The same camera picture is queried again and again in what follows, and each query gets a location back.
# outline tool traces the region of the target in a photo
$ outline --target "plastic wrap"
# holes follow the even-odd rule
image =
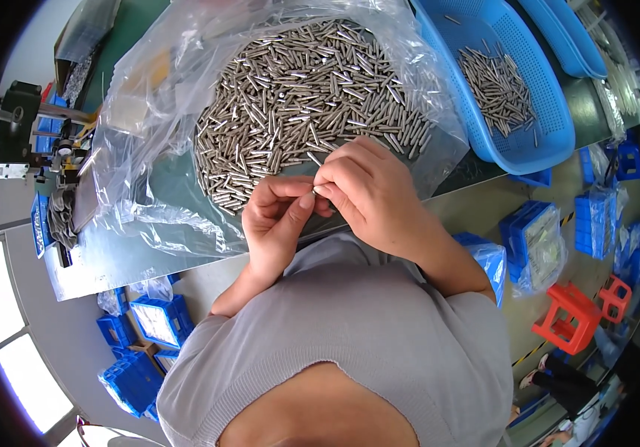
[[[173,287],[168,276],[161,276],[151,280],[135,282],[129,286],[132,291],[141,295],[148,295],[151,299],[173,300]]]
[[[615,238],[615,255],[613,257],[613,274],[620,275],[622,269],[630,259],[630,233],[624,226],[620,226],[618,236]]]
[[[124,288],[116,288],[113,291],[105,291],[97,294],[97,304],[114,317],[126,313],[129,309]]]
[[[501,308],[504,299],[504,278],[506,277],[506,248],[499,244],[479,244],[464,246],[492,283],[496,296],[496,306]]]
[[[558,280],[568,258],[566,242],[561,236],[560,210],[554,205],[524,229],[524,238],[528,263],[514,282],[514,299],[546,292]]]
[[[608,161],[605,151],[598,143],[588,145],[588,152],[590,153],[590,162],[593,166],[593,178],[595,183],[603,184],[605,182],[605,173],[608,171],[608,165],[611,163]]]
[[[373,31],[404,89],[436,127],[433,144],[411,162],[421,199],[431,196],[469,150],[445,79],[450,73],[417,32],[405,0],[174,1],[114,67],[94,137],[96,225],[141,236],[175,255],[228,257],[247,251],[240,216],[202,196],[193,166],[196,121],[214,100],[215,83],[250,41],[302,23],[349,19]],[[314,174],[294,166],[287,174]],[[303,237],[342,226],[313,217]]]
[[[134,306],[136,321],[143,328],[147,337],[153,337],[169,345],[178,343],[171,329],[171,322],[161,308],[152,306]]]
[[[615,245],[616,195],[614,189],[597,186],[588,193],[591,251],[597,259],[603,259]]]

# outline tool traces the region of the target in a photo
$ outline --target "shoe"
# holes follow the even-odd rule
[[[519,382],[519,389],[523,390],[526,387],[528,387],[529,385],[531,385],[533,383],[534,380],[534,374],[537,373],[538,370],[533,370],[531,372],[529,372],[526,377],[524,377],[523,379],[521,379],[521,382]]]
[[[541,356],[541,358],[539,359],[539,366],[538,366],[538,370],[541,372],[546,371],[546,361],[548,360],[548,353],[545,353],[544,355]]]

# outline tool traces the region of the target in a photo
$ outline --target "hand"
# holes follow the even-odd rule
[[[357,237],[412,260],[424,236],[441,226],[414,192],[412,176],[387,148],[367,137],[344,144],[315,175],[315,192],[333,202]]]
[[[329,203],[312,193],[313,177],[266,177],[253,190],[243,210],[251,276],[272,284],[295,256],[297,238],[313,210],[332,216]]]

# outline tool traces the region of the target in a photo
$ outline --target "small metal parts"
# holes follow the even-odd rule
[[[369,33],[345,20],[260,31],[220,72],[195,135],[198,182],[220,210],[235,215],[285,167],[321,166],[315,153],[333,152],[336,139],[384,137],[398,154],[422,153],[429,106]]]
[[[458,65],[484,115],[489,133],[494,136],[497,130],[506,138],[521,128],[531,130],[537,117],[516,63],[498,43],[494,55],[484,39],[482,43],[486,54],[469,47],[459,49]],[[536,129],[533,130],[534,146],[538,148],[538,135]]]

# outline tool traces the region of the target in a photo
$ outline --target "woman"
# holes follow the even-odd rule
[[[332,201],[353,233],[296,253]],[[315,177],[266,177],[250,262],[157,398],[174,446],[495,446],[509,418],[506,322],[480,266],[369,138]]]

